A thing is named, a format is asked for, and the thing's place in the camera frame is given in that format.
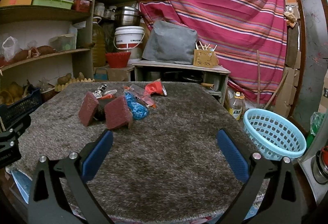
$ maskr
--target light blue laundry basket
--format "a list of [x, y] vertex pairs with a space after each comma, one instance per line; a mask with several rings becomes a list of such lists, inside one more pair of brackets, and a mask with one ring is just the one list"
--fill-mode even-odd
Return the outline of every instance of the light blue laundry basket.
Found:
[[244, 131], [261, 154], [270, 160], [304, 154], [306, 141], [294, 124], [268, 110], [253, 108], [245, 112]]

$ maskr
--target blue plastic bag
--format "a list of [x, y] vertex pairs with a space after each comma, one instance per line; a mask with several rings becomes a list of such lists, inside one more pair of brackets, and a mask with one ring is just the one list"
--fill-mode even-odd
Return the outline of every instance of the blue plastic bag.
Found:
[[148, 109], [139, 104], [132, 94], [129, 92], [124, 92], [124, 95], [126, 102], [128, 103], [128, 107], [131, 109], [133, 119], [139, 120], [148, 115]]

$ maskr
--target striped curtain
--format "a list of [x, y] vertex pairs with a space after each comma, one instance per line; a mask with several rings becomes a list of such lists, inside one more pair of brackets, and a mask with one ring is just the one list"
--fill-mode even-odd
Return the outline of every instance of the striped curtain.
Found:
[[229, 85], [256, 101], [260, 52], [261, 95], [266, 103], [283, 74], [287, 26], [284, 0], [166, 0], [140, 4], [151, 29], [156, 20], [185, 25], [203, 43], [218, 45], [220, 65], [231, 71]]

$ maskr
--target maroon sponge block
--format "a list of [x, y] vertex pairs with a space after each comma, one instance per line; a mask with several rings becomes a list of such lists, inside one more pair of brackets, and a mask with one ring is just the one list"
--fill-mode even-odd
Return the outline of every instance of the maroon sponge block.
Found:
[[125, 96], [119, 96], [105, 106], [107, 129], [113, 130], [132, 124], [132, 113], [128, 107]]
[[98, 110], [98, 105], [99, 102], [93, 93], [87, 92], [79, 112], [80, 121], [84, 126], [88, 126], [92, 122], [93, 116]]

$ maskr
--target gray fur tablecloth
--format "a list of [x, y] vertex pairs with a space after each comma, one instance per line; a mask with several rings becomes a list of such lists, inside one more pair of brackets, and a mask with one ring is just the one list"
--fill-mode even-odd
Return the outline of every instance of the gray fur tablecloth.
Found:
[[[123, 94], [127, 82], [106, 82]], [[145, 83], [136, 83], [144, 87]], [[30, 128], [20, 137], [17, 168], [29, 177], [40, 156], [61, 159], [81, 151], [106, 128], [94, 121], [84, 127], [78, 112], [87, 91], [101, 83], [74, 83], [32, 113]], [[134, 222], [178, 222], [223, 213], [238, 194], [236, 180], [216, 144], [225, 128], [250, 151], [256, 148], [237, 121], [203, 87], [164, 83], [168, 96], [153, 95], [157, 108], [114, 131], [113, 147], [95, 179], [88, 182], [105, 212]], [[77, 208], [67, 184], [65, 193]], [[263, 191], [257, 200], [260, 201]]]

